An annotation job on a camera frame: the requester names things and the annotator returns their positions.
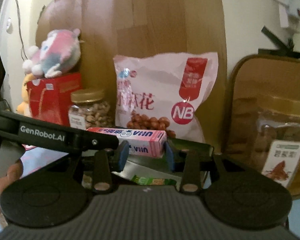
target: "red circle logo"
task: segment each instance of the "red circle logo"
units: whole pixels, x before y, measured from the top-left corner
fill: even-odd
[[[136,77],[137,76],[137,72],[135,70],[130,71],[130,76],[131,77]]]
[[[188,124],[194,117],[194,108],[188,102],[176,103],[172,107],[171,117],[177,124]]]

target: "round black disc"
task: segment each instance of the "round black disc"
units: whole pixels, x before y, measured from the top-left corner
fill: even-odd
[[[226,224],[265,229],[285,222],[292,205],[287,189],[266,177],[227,173],[204,193],[207,208]]]
[[[77,216],[87,204],[84,188],[65,175],[45,172],[10,185],[0,197],[3,215],[23,227],[43,228]]]

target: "pink box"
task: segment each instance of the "pink box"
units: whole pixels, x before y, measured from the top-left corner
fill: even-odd
[[[88,131],[115,135],[120,143],[127,140],[130,145],[130,154],[152,158],[162,157],[164,143],[167,140],[166,132],[157,130],[92,127]]]

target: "pink plush toy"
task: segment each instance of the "pink plush toy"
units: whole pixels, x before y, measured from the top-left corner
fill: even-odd
[[[79,61],[81,52],[79,37],[80,30],[54,30],[42,43],[29,48],[30,59],[23,63],[26,74],[32,73],[37,78],[53,78],[61,76],[71,70]]]

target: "red box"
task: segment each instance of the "red box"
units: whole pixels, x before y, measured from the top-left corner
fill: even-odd
[[[68,110],[72,105],[71,93],[79,89],[82,89],[80,73],[28,82],[27,90],[32,117],[70,126]]]

